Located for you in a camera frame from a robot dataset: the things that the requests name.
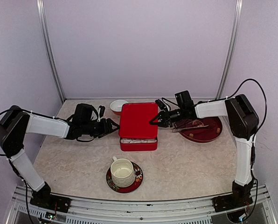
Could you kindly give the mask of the red box lid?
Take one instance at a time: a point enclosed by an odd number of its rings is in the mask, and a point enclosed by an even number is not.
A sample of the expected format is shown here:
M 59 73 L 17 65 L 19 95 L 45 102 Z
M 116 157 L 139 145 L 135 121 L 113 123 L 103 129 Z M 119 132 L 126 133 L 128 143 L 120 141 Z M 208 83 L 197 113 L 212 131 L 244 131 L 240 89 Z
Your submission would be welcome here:
M 156 103 L 128 103 L 123 105 L 119 136 L 128 139 L 155 139 L 158 127 L 150 120 L 158 114 Z

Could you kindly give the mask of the red chocolate box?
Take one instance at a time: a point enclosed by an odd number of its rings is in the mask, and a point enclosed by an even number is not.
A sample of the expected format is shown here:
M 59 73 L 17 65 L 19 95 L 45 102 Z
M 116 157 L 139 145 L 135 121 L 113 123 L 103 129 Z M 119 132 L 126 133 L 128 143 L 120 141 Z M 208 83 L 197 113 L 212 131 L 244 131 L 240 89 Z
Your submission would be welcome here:
M 120 138 L 120 148 L 124 152 L 154 151 L 157 149 L 158 139 L 130 139 Z

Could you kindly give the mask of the round dark red tray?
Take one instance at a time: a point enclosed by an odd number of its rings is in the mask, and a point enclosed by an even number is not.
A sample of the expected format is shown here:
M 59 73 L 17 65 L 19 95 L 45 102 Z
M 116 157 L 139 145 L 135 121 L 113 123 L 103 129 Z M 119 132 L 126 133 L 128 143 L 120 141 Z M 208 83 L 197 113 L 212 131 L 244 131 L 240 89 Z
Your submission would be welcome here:
M 222 133 L 222 122 L 219 117 L 209 117 L 203 119 L 184 119 L 182 121 L 178 121 L 174 124 L 174 128 L 183 128 L 183 127 L 191 127 L 191 126 L 205 126 L 209 124 L 215 124 L 214 128 L 211 129 L 203 129 L 203 130 L 193 130 L 193 131 L 182 131 L 179 132 L 181 136 L 184 138 L 197 142 L 197 143 L 208 143 L 220 136 Z M 217 128 L 220 128 L 221 131 L 219 133 L 216 132 Z

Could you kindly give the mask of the cream ceramic mug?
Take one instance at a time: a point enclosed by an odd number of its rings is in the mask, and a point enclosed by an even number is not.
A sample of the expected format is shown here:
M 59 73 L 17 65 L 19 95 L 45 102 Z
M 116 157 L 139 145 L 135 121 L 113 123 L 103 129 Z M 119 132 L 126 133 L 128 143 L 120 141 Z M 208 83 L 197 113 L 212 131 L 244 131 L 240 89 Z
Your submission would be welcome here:
M 112 157 L 110 167 L 111 178 L 114 184 L 120 188 L 126 188 L 135 181 L 134 167 L 131 161 L 124 158 Z

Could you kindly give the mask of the floral dark red saucer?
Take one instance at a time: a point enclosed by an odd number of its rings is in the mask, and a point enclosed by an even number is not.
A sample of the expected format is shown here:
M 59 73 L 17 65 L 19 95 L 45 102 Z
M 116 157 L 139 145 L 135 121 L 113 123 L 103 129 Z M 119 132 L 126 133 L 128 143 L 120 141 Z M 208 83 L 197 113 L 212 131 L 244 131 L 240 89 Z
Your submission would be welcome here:
M 143 171 L 142 171 L 141 167 L 138 166 L 134 162 L 132 162 L 132 165 L 133 165 L 133 170 L 135 173 L 135 180 L 130 186 L 125 187 L 125 188 L 118 187 L 113 182 L 112 177 L 111 177 L 111 169 L 110 168 L 108 169 L 108 171 L 106 173 L 106 182 L 112 190 L 114 190 L 118 193 L 121 193 L 121 194 L 127 194 L 127 193 L 131 193 L 131 192 L 135 191 L 142 184 L 144 176 L 143 176 Z

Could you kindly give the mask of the metal serving tongs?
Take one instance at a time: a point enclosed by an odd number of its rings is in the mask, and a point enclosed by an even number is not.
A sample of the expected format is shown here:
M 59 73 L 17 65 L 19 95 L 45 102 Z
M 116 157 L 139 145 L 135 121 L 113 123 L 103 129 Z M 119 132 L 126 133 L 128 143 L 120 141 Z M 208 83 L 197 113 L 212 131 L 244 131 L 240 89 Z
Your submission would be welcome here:
M 205 125 L 205 126 L 191 126 L 191 127 L 183 127 L 183 128 L 174 128 L 172 130 L 173 133 L 179 133 L 182 131 L 193 131 L 193 130 L 203 130 L 203 129 L 211 129 L 214 128 L 215 124 L 209 124 L 209 125 Z

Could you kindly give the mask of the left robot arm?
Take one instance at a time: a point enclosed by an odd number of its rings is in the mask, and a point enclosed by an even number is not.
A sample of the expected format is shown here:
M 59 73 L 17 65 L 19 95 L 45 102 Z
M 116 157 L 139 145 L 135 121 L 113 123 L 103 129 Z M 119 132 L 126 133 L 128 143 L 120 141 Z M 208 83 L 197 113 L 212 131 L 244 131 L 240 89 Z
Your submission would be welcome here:
M 117 130 L 119 124 L 104 118 L 105 107 L 95 108 L 80 103 L 67 119 L 28 111 L 17 105 L 0 113 L 0 148 L 17 175 L 32 189 L 33 198 L 44 207 L 55 203 L 50 186 L 37 173 L 24 149 L 25 136 L 29 134 L 52 136 L 82 142 L 81 137 L 100 139 Z

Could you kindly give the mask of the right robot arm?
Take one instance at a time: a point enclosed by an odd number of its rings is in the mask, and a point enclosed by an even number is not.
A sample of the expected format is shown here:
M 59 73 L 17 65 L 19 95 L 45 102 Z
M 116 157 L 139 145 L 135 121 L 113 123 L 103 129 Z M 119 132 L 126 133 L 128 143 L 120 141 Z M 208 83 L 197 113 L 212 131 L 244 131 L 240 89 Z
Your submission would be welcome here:
M 263 123 L 244 94 L 234 92 L 231 96 L 208 102 L 193 102 L 188 91 L 175 94 L 178 109 L 169 110 L 164 100 L 156 100 L 160 112 L 150 120 L 150 125 L 171 127 L 184 119 L 196 120 L 226 116 L 230 130 L 236 140 L 237 168 L 229 195 L 212 199 L 215 211 L 224 211 L 254 204 L 250 191 L 258 180 L 253 173 L 255 162 L 255 140 Z

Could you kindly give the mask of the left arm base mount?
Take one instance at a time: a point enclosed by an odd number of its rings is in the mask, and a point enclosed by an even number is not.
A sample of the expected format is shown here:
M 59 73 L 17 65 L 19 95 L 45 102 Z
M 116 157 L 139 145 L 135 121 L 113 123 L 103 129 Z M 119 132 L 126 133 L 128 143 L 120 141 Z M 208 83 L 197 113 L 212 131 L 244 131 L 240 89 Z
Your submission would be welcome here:
M 48 195 L 46 197 L 32 196 L 30 204 L 56 212 L 68 213 L 71 199 L 63 196 Z

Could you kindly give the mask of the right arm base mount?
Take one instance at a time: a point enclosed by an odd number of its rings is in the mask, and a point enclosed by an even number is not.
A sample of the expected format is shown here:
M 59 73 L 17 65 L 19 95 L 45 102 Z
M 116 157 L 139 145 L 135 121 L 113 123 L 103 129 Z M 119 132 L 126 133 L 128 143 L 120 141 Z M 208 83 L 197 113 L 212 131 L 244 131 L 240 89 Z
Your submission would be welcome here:
M 253 199 L 251 196 L 247 196 L 243 199 L 235 199 L 232 194 L 217 196 L 212 199 L 215 212 L 222 212 L 226 210 L 236 209 L 252 204 Z

